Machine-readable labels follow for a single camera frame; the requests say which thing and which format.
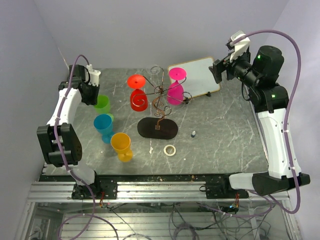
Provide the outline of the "green wine glass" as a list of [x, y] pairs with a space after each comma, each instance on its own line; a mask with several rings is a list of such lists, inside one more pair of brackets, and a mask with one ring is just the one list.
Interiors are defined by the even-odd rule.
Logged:
[[114, 120], [114, 116], [110, 113], [111, 104], [108, 96], [98, 95], [97, 104], [94, 106], [94, 109], [99, 115], [107, 114], [111, 117], [112, 121]]

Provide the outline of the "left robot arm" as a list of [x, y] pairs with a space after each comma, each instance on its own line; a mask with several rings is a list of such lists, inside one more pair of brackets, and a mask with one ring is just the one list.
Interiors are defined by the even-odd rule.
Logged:
[[99, 70], [91, 64], [70, 65], [72, 77], [58, 86], [58, 102], [52, 117], [36, 134], [47, 165], [63, 168], [75, 180], [73, 199], [96, 199], [102, 193], [97, 173], [82, 159], [83, 148], [73, 127], [80, 103], [95, 106], [100, 90]]

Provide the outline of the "clear wine glass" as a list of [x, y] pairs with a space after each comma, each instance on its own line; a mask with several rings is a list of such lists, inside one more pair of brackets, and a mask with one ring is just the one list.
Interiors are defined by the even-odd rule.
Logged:
[[159, 74], [162, 72], [162, 69], [158, 65], [154, 65], [150, 68], [150, 79], [151, 80], [157, 80], [159, 77]]

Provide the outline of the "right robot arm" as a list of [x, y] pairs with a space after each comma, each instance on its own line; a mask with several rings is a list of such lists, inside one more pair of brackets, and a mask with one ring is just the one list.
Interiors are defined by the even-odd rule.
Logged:
[[247, 49], [237, 59], [228, 55], [215, 60], [209, 70], [217, 83], [222, 73], [231, 80], [237, 78], [248, 88], [248, 101], [257, 114], [260, 131], [263, 133], [267, 151], [268, 170], [256, 173], [233, 173], [220, 186], [221, 194], [233, 197], [238, 190], [255, 191], [261, 196], [299, 188], [310, 184], [311, 178], [302, 170], [295, 158], [292, 147], [287, 147], [289, 123], [285, 114], [289, 110], [287, 90], [277, 83], [284, 63], [282, 51], [274, 46], [259, 48], [253, 63]]

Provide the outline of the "pink wine glass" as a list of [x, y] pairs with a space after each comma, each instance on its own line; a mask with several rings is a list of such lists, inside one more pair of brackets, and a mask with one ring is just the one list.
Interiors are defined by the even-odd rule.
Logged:
[[174, 67], [169, 70], [168, 75], [172, 83], [167, 90], [167, 101], [169, 104], [176, 106], [184, 100], [182, 83], [186, 80], [187, 72], [181, 67]]

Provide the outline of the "blue wine glass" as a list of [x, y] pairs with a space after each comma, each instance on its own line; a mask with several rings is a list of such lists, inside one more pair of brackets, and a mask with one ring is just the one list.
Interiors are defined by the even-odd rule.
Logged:
[[93, 125], [101, 134], [102, 141], [105, 144], [110, 144], [111, 138], [115, 134], [112, 117], [108, 114], [100, 114], [94, 119]]

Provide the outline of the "orange wine glass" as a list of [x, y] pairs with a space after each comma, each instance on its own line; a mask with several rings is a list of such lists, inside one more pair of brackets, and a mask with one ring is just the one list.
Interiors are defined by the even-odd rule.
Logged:
[[117, 157], [121, 162], [129, 162], [133, 158], [133, 151], [131, 150], [131, 139], [123, 132], [114, 134], [111, 138], [110, 144]]

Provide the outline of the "red wine glass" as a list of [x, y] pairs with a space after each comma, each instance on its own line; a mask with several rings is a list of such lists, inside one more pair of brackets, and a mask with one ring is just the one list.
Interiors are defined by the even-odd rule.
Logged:
[[146, 79], [143, 75], [134, 74], [127, 79], [127, 85], [133, 89], [130, 95], [130, 106], [136, 112], [143, 112], [148, 108], [148, 98], [142, 90], [146, 84]]

